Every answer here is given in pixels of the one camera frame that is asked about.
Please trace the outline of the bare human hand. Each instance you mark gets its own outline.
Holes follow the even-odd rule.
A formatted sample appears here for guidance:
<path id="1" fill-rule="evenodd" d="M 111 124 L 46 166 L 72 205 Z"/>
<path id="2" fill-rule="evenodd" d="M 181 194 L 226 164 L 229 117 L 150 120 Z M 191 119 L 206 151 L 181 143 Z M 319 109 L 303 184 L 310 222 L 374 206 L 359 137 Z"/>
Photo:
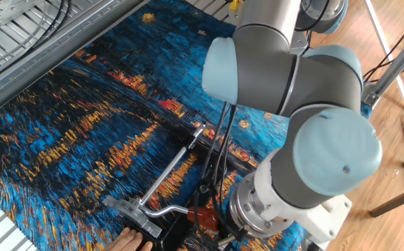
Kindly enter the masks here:
<path id="1" fill-rule="evenodd" d="M 143 245 L 143 234 L 129 227 L 124 228 L 119 236 L 109 244 L 104 251 L 151 251 L 153 243 L 145 242 Z"/>

